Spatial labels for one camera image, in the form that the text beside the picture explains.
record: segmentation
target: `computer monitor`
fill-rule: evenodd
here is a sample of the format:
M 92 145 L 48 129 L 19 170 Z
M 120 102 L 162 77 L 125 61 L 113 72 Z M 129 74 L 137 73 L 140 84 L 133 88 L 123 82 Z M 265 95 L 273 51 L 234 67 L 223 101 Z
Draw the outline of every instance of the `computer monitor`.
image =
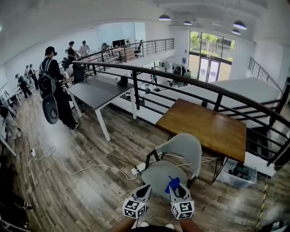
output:
M 124 40 L 124 39 L 121 39 L 121 40 L 120 40 L 120 44 L 121 44 L 121 46 L 122 46 L 122 45 L 125 45 L 125 40 Z
M 113 47 L 119 47 L 119 46 L 121 46 L 121 43 L 119 40 L 113 41 Z

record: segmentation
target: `white shirt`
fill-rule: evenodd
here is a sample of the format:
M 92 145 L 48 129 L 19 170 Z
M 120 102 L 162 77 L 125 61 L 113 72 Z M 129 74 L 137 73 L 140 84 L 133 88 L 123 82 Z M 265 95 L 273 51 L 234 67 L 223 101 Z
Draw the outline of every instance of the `white shirt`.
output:
M 90 52 L 90 47 L 88 45 L 82 45 L 78 52 L 81 54 L 81 57 L 87 56 Z

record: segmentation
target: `handrail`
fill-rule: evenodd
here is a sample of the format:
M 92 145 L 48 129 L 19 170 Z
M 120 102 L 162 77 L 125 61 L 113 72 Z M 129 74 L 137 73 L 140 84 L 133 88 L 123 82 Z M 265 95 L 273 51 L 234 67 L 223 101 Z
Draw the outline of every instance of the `handrail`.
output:
M 210 83 L 206 83 L 206 82 L 202 82 L 196 79 L 191 79 L 188 77 L 183 77 L 177 74 L 173 74 L 173 73 L 168 73 L 168 72 L 162 72 L 159 70 L 155 70 L 155 69 L 148 69 L 148 68 L 142 68 L 142 67 L 136 67 L 136 66 L 131 66 L 131 65 L 123 65 L 123 64 L 112 64 L 112 63 L 98 63 L 98 62 L 89 62 L 89 61 L 73 61 L 73 63 L 80 63 L 80 64 L 90 64 L 90 65 L 97 65 L 97 66 L 106 66 L 106 67 L 110 67 L 110 68 L 120 68 L 120 69 L 125 69 L 125 70 L 130 70 L 130 71 L 136 71 L 136 72 L 141 72 L 141 73 L 148 73 L 148 74 L 152 74 L 152 75 L 156 75 L 156 76 L 161 76 L 161 77 L 165 77 L 165 78 L 170 78 L 176 81 L 180 81 L 180 82 L 184 82 L 187 84 L 191 84 L 191 85 L 195 85 L 219 94 L 222 94 L 224 96 L 227 96 L 231 99 L 237 100 L 241 103 L 244 103 L 252 108 L 255 108 L 257 110 L 260 110 L 261 112 L 267 114 L 270 117 L 275 118 L 276 120 L 280 121 L 281 123 L 283 123 L 285 126 L 287 126 L 288 128 L 290 128 L 290 121 L 286 120 L 284 117 L 282 117 L 280 114 L 276 113 L 273 110 L 270 110 L 269 108 L 263 106 L 262 104 L 247 98 L 241 94 L 238 93 L 234 93 L 231 92 L 229 90 L 226 90 L 222 87 L 210 84 Z
M 142 45 L 142 44 L 145 44 L 145 43 L 151 43 L 151 42 L 156 42 L 156 41 L 165 41 L 165 40 L 173 40 L 174 41 L 174 38 L 170 38 L 170 39 L 156 39 L 156 40 L 149 40 L 149 41 L 143 41 L 143 42 L 125 44 L 125 45 L 121 45 L 121 46 L 118 46 L 118 47 L 113 47 L 113 48 L 109 48 L 109 49 L 106 49 L 106 50 L 101 50 L 101 51 L 99 51 L 97 53 L 93 53 L 93 54 L 87 55 L 85 57 L 81 57 L 77 61 L 81 61 L 81 60 L 86 59 L 88 57 L 95 56 L 95 55 L 98 55 L 98 54 L 102 54 L 104 52 L 112 51 L 112 50 L 114 50 L 116 48 L 126 48 L 126 47 L 131 46 L 131 45 L 139 45 L 139 44 Z
M 257 78 L 259 78 L 259 74 L 261 73 L 261 70 L 267 75 L 267 79 L 266 79 L 266 82 L 268 82 L 268 79 L 270 79 L 271 81 L 272 81 L 272 83 L 275 85 L 275 87 L 277 88 L 277 89 L 279 89 L 280 90 L 280 92 L 283 92 L 283 90 L 279 87 L 279 85 L 276 83 L 276 81 L 266 72 L 266 70 L 265 69 L 263 69 L 262 68 L 262 66 L 256 61 L 256 60 L 254 60 L 252 57 L 250 57 L 250 64 L 249 64 L 249 69 L 250 69 L 250 66 L 251 66 L 251 62 L 254 62 L 253 63 L 253 69 L 252 69 L 252 74 L 254 74 L 254 67 L 255 67 L 255 64 L 257 64 L 258 65 L 258 67 L 259 67 L 259 71 L 258 71 L 258 74 L 257 74 Z

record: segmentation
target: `ceiling light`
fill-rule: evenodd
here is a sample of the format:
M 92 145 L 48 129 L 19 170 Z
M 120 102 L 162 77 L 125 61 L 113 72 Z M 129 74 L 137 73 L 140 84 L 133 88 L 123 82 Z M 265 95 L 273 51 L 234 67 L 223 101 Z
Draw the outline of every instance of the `ceiling light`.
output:
M 192 23 L 191 23 L 190 21 L 188 21 L 188 20 L 184 21 L 183 24 L 184 24 L 184 25 L 192 25 Z
M 240 20 L 234 22 L 233 26 L 236 27 L 236 28 L 242 29 L 242 30 L 246 30 L 247 29 L 246 25 Z
M 163 14 L 159 17 L 159 20 L 161 21 L 170 21 L 171 18 L 167 14 Z
M 232 33 L 234 33 L 234 34 L 238 34 L 238 35 L 240 35 L 241 33 L 240 33 L 240 31 L 239 30 L 237 30 L 237 29 L 234 29 L 234 30 L 232 30 Z

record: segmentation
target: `sneaker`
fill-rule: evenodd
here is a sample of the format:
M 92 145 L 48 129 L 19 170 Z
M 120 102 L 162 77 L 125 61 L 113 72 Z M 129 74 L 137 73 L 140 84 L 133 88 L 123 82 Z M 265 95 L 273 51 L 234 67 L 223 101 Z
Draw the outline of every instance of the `sneaker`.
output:
M 24 202 L 24 206 L 22 206 L 22 209 L 33 209 L 33 207 L 28 205 L 27 202 Z
M 138 227 L 148 227 L 149 223 L 147 221 L 142 221 Z
M 77 129 L 77 127 L 78 127 L 79 124 L 80 124 L 80 122 L 77 120 L 76 125 L 74 127 L 70 127 L 69 126 L 69 129 L 71 129 L 72 131 L 75 131 Z
M 172 223 L 167 223 L 166 226 L 167 228 L 173 229 L 174 230 L 174 224 Z

